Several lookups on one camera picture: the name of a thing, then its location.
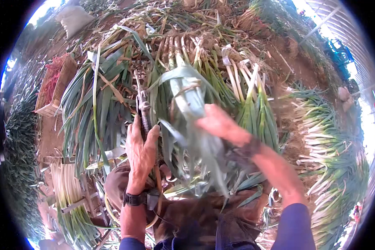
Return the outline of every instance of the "left hand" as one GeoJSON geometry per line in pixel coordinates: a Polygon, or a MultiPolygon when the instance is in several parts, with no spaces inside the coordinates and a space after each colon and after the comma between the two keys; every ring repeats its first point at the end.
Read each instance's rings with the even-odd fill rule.
{"type": "Polygon", "coordinates": [[[127,193],[138,195],[144,190],[147,176],[155,163],[155,142],[159,135],[160,126],[155,125],[147,134],[146,142],[143,142],[139,115],[136,115],[133,124],[128,126],[125,147],[131,171],[126,188],[127,193]]]}

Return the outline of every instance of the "blue machine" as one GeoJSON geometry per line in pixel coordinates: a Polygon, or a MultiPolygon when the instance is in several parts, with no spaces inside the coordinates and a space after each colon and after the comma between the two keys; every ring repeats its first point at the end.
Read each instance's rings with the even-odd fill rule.
{"type": "Polygon", "coordinates": [[[354,58],[349,48],[339,39],[327,41],[325,48],[325,53],[327,53],[334,62],[340,78],[342,78],[343,81],[347,81],[350,77],[347,65],[350,63],[354,64],[354,58]]]}

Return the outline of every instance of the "metal tool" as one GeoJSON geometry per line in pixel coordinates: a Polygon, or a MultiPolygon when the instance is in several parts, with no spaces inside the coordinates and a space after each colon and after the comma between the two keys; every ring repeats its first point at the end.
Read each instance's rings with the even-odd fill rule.
{"type": "Polygon", "coordinates": [[[142,86],[140,85],[139,77],[137,75],[137,71],[134,72],[136,83],[138,84],[138,95],[136,96],[136,111],[140,116],[140,125],[143,127],[141,130],[141,137],[143,141],[146,141],[147,134],[151,129],[151,122],[150,122],[150,103],[147,101],[147,92],[143,90],[142,86]]]}

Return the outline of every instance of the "forearm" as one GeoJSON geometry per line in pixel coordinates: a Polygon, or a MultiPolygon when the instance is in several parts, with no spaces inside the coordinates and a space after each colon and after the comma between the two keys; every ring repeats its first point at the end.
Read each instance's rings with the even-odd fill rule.
{"type": "MultiPolygon", "coordinates": [[[[228,140],[238,147],[250,142],[252,135],[242,128],[231,131],[228,140]]],[[[259,167],[268,181],[283,197],[283,206],[293,203],[306,204],[304,186],[294,168],[273,149],[261,144],[259,152],[252,156],[251,160],[259,167]]]]}
{"type": "MultiPolygon", "coordinates": [[[[126,192],[133,195],[140,194],[144,189],[144,182],[137,181],[132,177],[133,173],[129,174],[129,182],[126,192]]],[[[145,205],[130,206],[126,204],[121,209],[121,236],[123,238],[133,237],[138,241],[144,243],[146,232],[146,208],[145,205]]]]}
{"type": "Polygon", "coordinates": [[[125,205],[121,209],[121,236],[132,237],[144,243],[146,230],[146,209],[144,205],[125,205]]]}

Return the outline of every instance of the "person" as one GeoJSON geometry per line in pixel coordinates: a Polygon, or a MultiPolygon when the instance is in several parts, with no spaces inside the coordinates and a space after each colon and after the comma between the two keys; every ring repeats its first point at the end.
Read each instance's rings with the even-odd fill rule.
{"type": "MultiPolygon", "coordinates": [[[[206,104],[205,112],[206,116],[196,121],[197,128],[240,147],[242,152],[246,152],[251,161],[267,177],[269,186],[277,188],[282,196],[284,210],[272,250],[315,249],[304,186],[293,167],[273,149],[260,143],[248,131],[239,127],[217,105],[206,104]]],[[[119,249],[144,250],[145,227],[148,222],[152,221],[155,214],[147,210],[144,204],[132,206],[123,203],[121,199],[124,191],[128,195],[139,195],[143,190],[154,187],[148,175],[155,164],[155,143],[160,134],[160,127],[155,125],[148,133],[146,142],[143,142],[140,118],[136,116],[134,123],[128,126],[127,131],[126,154],[130,167],[114,169],[107,176],[104,187],[110,203],[120,211],[122,240],[119,249]]],[[[222,213],[220,210],[213,209],[217,206],[217,202],[213,202],[216,199],[211,195],[203,199],[178,201],[165,199],[161,214],[158,214],[160,219],[154,226],[154,236],[157,241],[154,250],[258,250],[260,248],[255,243],[255,238],[259,230],[255,228],[255,223],[268,201],[268,195],[263,194],[260,200],[262,198],[263,202],[251,202],[255,204],[254,207],[245,208],[245,216],[236,212],[243,207],[230,208],[229,211],[225,208],[222,213]],[[256,220],[254,225],[247,223],[247,217],[253,214],[256,220]]]]}

